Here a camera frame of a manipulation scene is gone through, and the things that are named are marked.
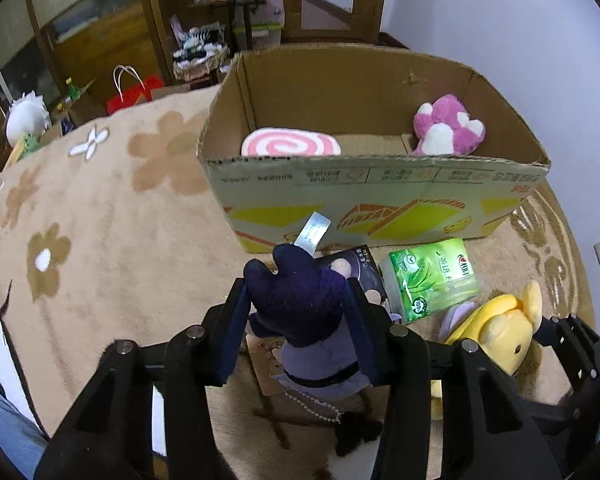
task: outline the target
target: pink and white swirl pillow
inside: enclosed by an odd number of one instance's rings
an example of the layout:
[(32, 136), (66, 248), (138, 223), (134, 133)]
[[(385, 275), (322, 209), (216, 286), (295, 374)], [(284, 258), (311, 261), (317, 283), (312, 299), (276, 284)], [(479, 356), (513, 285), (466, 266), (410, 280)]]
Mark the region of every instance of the pink and white swirl pillow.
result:
[(313, 156), (340, 153), (340, 145), (333, 137), (304, 130), (260, 128), (242, 142), (242, 156)]

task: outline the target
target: white flower center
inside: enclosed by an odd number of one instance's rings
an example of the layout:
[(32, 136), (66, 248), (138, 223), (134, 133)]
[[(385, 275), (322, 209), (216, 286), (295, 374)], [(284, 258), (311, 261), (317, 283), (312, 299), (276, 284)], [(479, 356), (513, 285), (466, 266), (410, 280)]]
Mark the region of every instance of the white flower center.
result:
[(49, 264), (51, 263), (51, 251), (47, 248), (42, 249), (40, 254), (36, 256), (35, 264), (36, 269), (40, 272), (46, 272), (49, 268)]

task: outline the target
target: white fabric tag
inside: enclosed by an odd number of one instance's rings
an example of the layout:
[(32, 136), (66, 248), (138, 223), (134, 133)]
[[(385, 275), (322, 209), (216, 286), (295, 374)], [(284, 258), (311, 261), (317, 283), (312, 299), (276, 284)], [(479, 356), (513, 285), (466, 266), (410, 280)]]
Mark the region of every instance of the white fabric tag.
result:
[(294, 242), (295, 246), (302, 247), (311, 256), (314, 255), (315, 248), (320, 243), (320, 240), (324, 236), (325, 232), (331, 225), (331, 220), (326, 216), (322, 216), (320, 213), (314, 211), (309, 217), (306, 224), (300, 231), (298, 238)]

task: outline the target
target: metal screw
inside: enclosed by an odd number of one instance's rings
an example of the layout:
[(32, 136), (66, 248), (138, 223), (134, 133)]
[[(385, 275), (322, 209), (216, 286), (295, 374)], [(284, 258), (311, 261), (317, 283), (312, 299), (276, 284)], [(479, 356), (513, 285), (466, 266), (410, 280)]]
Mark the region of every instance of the metal screw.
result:
[(474, 352), (477, 352), (478, 348), (480, 347), (478, 346), (478, 343), (475, 342), (473, 339), (464, 339), (464, 341), (462, 341), (462, 348), (469, 352), (469, 354), (472, 354)]
[(396, 337), (404, 337), (409, 333), (409, 329), (404, 325), (391, 325), (389, 333)]
[(134, 344), (132, 341), (120, 341), (118, 346), (116, 346), (116, 350), (119, 354), (125, 355), (131, 352), (134, 349)]
[(192, 325), (187, 328), (187, 337), (189, 339), (199, 339), (205, 335), (205, 328), (202, 325)]

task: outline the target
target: red paper bag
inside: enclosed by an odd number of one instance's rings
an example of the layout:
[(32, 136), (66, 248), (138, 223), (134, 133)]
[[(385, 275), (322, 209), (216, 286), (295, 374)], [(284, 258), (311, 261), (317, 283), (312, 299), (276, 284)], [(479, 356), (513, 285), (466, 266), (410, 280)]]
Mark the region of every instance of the red paper bag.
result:
[[(138, 80), (138, 84), (127, 88), (125, 91), (120, 89), (120, 77), (124, 72), (131, 74)], [(138, 100), (142, 102), (151, 100), (151, 90), (156, 88), (162, 88), (164, 82), (157, 74), (149, 76), (147, 79), (142, 80), (138, 75), (138, 72), (132, 66), (118, 65), (113, 69), (113, 83), (116, 85), (118, 95), (107, 100), (107, 112), (109, 115), (122, 110), (123, 108), (130, 108), (135, 105)]]

